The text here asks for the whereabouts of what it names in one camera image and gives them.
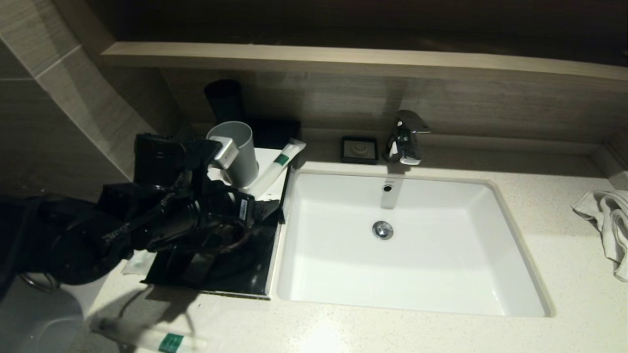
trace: green label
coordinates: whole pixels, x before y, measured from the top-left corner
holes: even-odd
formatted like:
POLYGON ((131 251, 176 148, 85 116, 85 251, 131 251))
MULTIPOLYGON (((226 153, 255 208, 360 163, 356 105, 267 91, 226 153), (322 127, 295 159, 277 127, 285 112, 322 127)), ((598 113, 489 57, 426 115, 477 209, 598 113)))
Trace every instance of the green label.
POLYGON ((183 341, 183 336, 175 334, 167 334, 159 345, 159 351, 164 353, 176 353, 183 341))
POLYGON ((277 158, 275 158, 275 163, 279 163, 280 165, 284 165, 284 164, 286 164, 288 159, 289 158, 286 155, 279 155, 279 156, 277 156, 277 158))

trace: soap dish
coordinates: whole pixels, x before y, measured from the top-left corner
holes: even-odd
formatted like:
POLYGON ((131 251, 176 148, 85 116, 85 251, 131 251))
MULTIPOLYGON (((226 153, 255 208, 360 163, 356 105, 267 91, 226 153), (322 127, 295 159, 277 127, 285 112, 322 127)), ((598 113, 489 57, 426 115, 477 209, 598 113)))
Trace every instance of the soap dish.
POLYGON ((342 163, 377 164, 377 140, 344 136, 340 147, 342 163))

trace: chrome faucet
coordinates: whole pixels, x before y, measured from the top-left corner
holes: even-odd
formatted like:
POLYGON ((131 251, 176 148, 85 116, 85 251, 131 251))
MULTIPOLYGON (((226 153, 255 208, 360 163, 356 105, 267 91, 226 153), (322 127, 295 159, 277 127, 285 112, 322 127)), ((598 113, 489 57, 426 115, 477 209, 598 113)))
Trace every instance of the chrome faucet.
POLYGON ((418 165, 421 163, 421 147, 416 140, 416 134, 430 132, 430 127, 417 113, 398 111, 395 125, 384 149, 384 159, 391 163, 418 165))

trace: wall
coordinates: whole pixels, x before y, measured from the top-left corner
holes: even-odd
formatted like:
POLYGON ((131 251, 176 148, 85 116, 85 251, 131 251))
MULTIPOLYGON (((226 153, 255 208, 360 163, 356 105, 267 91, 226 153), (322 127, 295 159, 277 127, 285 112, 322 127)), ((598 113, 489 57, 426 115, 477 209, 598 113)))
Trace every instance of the wall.
POLYGON ((0 192, 95 199, 133 177, 137 133, 182 116, 158 70, 94 65, 50 0, 0 2, 0 192))
POLYGON ((576 85, 407 79, 319 73, 162 69, 202 132, 214 122, 203 88, 243 86, 249 115, 299 119, 304 128, 388 131, 399 109, 440 134, 601 143, 628 119, 628 94, 576 85))

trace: faucet handle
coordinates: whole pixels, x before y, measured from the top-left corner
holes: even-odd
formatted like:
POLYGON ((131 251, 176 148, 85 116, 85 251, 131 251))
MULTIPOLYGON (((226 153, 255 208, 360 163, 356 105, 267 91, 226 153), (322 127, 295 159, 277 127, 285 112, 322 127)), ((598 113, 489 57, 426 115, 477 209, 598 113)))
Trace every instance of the faucet handle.
POLYGON ((413 134, 428 134, 430 127, 413 111, 397 112, 397 127, 405 127, 413 134))

